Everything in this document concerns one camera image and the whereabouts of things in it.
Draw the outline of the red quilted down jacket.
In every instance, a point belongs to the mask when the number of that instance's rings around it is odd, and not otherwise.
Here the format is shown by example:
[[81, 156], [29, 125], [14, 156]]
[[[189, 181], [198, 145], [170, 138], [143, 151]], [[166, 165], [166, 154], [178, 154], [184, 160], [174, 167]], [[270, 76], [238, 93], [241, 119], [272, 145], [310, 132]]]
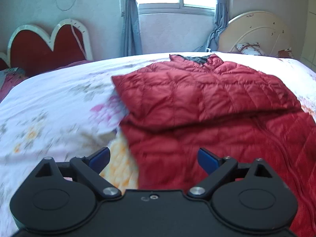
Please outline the red quilted down jacket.
[[206, 177], [197, 152], [263, 158], [298, 199], [292, 230], [315, 236], [315, 122], [276, 76], [216, 55], [178, 55], [112, 78], [128, 109], [120, 129], [141, 189], [188, 190]]

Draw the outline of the red patterned pillow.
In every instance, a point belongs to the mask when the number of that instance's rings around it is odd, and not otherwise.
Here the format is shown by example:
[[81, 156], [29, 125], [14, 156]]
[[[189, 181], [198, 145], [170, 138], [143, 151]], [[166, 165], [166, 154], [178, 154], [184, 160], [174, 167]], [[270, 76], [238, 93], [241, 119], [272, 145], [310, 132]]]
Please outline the red patterned pillow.
[[295, 57], [293, 56], [292, 49], [287, 48], [283, 50], [279, 50], [277, 54], [278, 58], [291, 58], [294, 59]]

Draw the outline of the red heart-shaped headboard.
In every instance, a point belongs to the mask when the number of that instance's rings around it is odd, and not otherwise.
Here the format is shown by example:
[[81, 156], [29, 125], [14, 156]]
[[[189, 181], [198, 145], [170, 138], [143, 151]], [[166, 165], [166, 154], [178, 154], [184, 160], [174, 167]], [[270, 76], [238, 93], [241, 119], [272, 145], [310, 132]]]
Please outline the red heart-shaped headboard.
[[1, 52], [1, 70], [20, 68], [28, 77], [93, 60], [86, 26], [74, 19], [59, 22], [49, 34], [36, 25], [22, 25]]

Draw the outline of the left blue-grey curtain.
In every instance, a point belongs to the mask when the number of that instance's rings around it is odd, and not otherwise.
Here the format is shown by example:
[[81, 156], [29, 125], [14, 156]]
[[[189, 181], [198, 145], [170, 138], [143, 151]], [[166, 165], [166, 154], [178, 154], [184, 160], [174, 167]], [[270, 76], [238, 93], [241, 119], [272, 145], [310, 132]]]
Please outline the left blue-grey curtain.
[[137, 0], [125, 0], [122, 52], [124, 57], [142, 54]]

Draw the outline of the blue-grey curtain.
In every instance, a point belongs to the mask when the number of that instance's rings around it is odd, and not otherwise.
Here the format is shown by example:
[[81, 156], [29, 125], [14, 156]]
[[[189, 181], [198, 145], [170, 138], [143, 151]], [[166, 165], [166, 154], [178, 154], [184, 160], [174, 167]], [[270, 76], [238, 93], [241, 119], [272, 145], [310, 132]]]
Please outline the blue-grey curtain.
[[228, 0], [216, 0], [214, 27], [205, 42], [205, 51], [217, 51], [220, 35], [226, 30], [229, 22]]
[[124, 57], [142, 54], [137, 0], [125, 0], [122, 52]]

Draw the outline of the embroidered white pillow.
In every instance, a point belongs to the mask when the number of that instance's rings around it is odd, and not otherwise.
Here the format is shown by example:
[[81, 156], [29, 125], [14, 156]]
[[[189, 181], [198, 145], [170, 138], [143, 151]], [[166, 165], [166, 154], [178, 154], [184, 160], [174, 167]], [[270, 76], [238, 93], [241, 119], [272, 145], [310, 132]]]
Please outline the embroidered white pillow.
[[261, 46], [258, 42], [239, 43], [235, 45], [235, 48], [239, 53], [244, 55], [266, 56], [266, 53], [261, 49]]

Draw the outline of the right blue-grey curtain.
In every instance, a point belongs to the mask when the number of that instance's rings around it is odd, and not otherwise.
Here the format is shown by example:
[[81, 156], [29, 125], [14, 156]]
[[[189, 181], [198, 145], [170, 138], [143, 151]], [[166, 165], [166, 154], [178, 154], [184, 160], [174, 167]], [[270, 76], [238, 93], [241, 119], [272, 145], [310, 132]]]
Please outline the right blue-grey curtain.
[[226, 30], [229, 22], [228, 0], [216, 0], [214, 27], [205, 42], [205, 51], [217, 51], [220, 35]]

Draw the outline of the cream round headboard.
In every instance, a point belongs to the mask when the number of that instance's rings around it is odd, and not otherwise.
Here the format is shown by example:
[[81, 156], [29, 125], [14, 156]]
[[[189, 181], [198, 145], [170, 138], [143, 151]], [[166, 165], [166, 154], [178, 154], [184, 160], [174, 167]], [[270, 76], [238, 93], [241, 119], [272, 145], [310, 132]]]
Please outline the cream round headboard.
[[276, 15], [266, 11], [250, 11], [231, 19], [218, 42], [218, 51], [228, 53], [242, 43], [258, 43], [268, 56], [292, 47], [289, 27]]

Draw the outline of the white floral bed quilt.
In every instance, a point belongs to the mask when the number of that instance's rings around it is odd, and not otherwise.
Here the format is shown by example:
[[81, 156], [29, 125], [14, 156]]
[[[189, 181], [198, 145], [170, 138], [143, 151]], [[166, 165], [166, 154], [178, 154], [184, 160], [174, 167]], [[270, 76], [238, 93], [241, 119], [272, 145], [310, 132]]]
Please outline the white floral bed quilt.
[[[276, 76], [315, 122], [315, 73], [299, 61], [219, 52], [178, 56], [204, 64], [211, 55]], [[121, 190], [140, 188], [138, 165], [120, 129], [129, 112], [112, 78], [166, 62], [170, 56], [132, 56], [67, 67], [31, 77], [9, 92], [1, 102], [1, 236], [16, 234], [10, 200], [43, 158], [64, 162], [109, 147], [111, 161], [101, 177]]]

